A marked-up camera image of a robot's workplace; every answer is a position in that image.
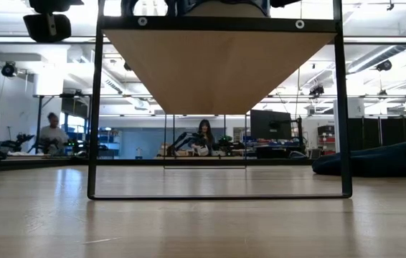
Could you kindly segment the person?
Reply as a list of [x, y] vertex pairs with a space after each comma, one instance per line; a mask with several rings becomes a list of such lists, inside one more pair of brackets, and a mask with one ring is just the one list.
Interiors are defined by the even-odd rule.
[[47, 116], [49, 125], [40, 130], [39, 141], [45, 147], [44, 152], [51, 156], [63, 156], [65, 144], [68, 142], [68, 135], [59, 127], [59, 118], [55, 113]]
[[199, 123], [197, 138], [192, 138], [189, 147], [196, 152], [200, 152], [199, 156], [211, 156], [213, 151], [214, 136], [208, 120], [203, 119]]

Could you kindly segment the rack with red bins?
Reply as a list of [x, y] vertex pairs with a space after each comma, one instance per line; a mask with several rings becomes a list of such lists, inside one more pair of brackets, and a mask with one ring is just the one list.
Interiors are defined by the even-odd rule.
[[336, 137], [333, 125], [317, 127], [317, 147], [321, 150], [323, 156], [336, 152]]

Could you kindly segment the black partition wall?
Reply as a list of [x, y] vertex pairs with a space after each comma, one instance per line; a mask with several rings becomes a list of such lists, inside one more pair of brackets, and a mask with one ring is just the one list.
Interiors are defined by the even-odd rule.
[[349, 148], [360, 151], [406, 142], [406, 118], [349, 118]]

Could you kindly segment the white column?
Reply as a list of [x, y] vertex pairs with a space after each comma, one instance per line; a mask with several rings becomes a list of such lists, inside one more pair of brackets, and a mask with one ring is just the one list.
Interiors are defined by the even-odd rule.
[[[347, 99], [348, 119], [346, 121], [349, 135], [349, 150], [357, 151], [362, 149], [362, 118], [364, 117], [364, 101], [361, 98]], [[339, 132], [339, 108], [337, 101], [334, 101], [334, 132], [336, 152], [341, 150], [340, 132]]]

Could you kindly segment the dark blue cloth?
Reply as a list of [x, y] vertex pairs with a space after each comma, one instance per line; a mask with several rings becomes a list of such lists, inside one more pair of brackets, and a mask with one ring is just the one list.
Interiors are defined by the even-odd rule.
[[350, 165], [355, 177], [406, 177], [406, 142], [365, 150], [353, 150]]

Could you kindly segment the black monitor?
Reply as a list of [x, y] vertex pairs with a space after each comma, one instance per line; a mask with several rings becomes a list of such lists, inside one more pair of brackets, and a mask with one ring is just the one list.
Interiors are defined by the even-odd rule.
[[255, 139], [290, 140], [292, 137], [291, 114], [251, 110], [250, 134]]

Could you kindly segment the light wooden board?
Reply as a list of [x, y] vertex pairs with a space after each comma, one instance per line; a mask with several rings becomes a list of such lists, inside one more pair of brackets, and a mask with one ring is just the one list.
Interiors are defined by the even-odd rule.
[[328, 43], [334, 45], [341, 194], [353, 194], [349, 150], [343, 1], [332, 0], [331, 19], [275, 19], [246, 0], [208, 0], [187, 8], [165, 0], [163, 16], [135, 15], [136, 0], [121, 0], [119, 16], [105, 15], [98, 0], [88, 198], [96, 192], [103, 47], [111, 43], [169, 115], [245, 114]]

